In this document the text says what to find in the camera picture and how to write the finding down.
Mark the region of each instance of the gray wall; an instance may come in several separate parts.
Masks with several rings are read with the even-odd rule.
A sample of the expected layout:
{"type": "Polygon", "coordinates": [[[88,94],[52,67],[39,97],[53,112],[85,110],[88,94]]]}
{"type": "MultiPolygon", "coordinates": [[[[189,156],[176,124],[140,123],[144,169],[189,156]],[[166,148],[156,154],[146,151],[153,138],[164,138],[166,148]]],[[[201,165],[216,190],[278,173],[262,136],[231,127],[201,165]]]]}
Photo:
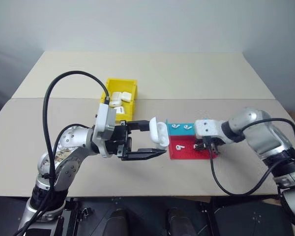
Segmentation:
{"type": "Polygon", "coordinates": [[[0,0],[0,108],[44,50],[244,52],[295,110],[295,0],[0,0]]]}

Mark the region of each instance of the beige table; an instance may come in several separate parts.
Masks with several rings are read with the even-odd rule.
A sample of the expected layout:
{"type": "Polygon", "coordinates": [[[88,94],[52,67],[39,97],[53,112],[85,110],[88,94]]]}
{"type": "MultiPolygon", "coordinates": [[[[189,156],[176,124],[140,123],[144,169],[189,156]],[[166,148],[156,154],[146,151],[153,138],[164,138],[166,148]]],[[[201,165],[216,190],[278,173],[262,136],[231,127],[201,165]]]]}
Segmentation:
{"type": "MultiPolygon", "coordinates": [[[[46,151],[42,101],[50,81],[62,72],[84,70],[102,81],[138,80],[134,119],[194,122],[228,119],[252,106],[273,117],[290,118],[244,59],[226,53],[45,52],[0,112],[0,196],[30,196],[37,161],[46,151]]],[[[49,109],[52,141],[67,124],[94,124],[101,88],[91,79],[70,76],[56,85],[49,109]]],[[[277,124],[294,142],[291,129],[277,124]]],[[[133,149],[152,147],[148,133],[134,132],[133,149]]],[[[266,170],[246,142],[221,147],[217,176],[230,191],[252,188],[266,170]]],[[[275,193],[269,177],[257,193],[275,193]]],[[[220,195],[207,160],[175,160],[164,154],[148,161],[87,158],[69,196],[220,195]]]]}
{"type": "MultiPolygon", "coordinates": [[[[0,112],[0,195],[29,196],[37,175],[37,160],[45,152],[41,98],[11,99],[0,112]]],[[[67,124],[91,126],[97,99],[53,98],[49,128],[52,141],[67,124]]],[[[135,119],[193,122],[197,118],[228,119],[244,106],[267,110],[273,117],[290,118],[275,100],[138,100],[135,119]]],[[[277,126],[294,143],[292,130],[277,126]]],[[[133,132],[133,149],[152,147],[147,132],[133,132]]],[[[242,193],[252,188],[266,166],[246,142],[221,147],[214,163],[223,186],[242,193]]],[[[258,194],[275,193],[269,177],[258,194]]],[[[147,161],[122,162],[116,156],[88,157],[81,166],[69,196],[223,195],[215,184],[208,160],[170,160],[168,154],[147,161]]]]}

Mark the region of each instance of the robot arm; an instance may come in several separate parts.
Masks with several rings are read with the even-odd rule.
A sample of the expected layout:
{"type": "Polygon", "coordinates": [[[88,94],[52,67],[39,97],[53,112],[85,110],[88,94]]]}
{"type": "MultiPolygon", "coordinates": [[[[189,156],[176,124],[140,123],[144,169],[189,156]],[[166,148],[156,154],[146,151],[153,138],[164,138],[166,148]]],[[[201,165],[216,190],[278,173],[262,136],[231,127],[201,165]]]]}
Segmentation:
{"type": "MultiPolygon", "coordinates": [[[[156,142],[160,148],[141,148],[131,151],[132,130],[150,131],[152,137],[168,139],[167,130],[159,130],[156,119],[151,121],[122,121],[115,126],[116,111],[107,104],[100,104],[94,128],[73,126],[66,129],[60,136],[55,155],[56,181],[53,195],[48,203],[48,208],[42,216],[31,224],[26,235],[36,235],[37,232],[46,235],[58,235],[62,228],[60,216],[65,207],[65,198],[68,188],[74,180],[83,160],[90,155],[100,153],[103,157],[111,157],[116,154],[123,161],[147,160],[166,152],[166,142],[156,142]]],[[[26,204],[19,229],[21,229],[37,212],[50,188],[49,170],[50,160],[48,154],[44,154],[38,161],[38,175],[32,196],[26,204]]]]}
{"type": "Polygon", "coordinates": [[[229,121],[197,120],[195,122],[196,138],[211,136],[212,147],[238,143],[246,139],[252,150],[268,166],[280,161],[273,170],[273,180],[280,189],[282,207],[295,224],[295,149],[285,135],[272,122],[264,122],[247,127],[253,122],[269,119],[264,111],[245,108],[229,121]]]}

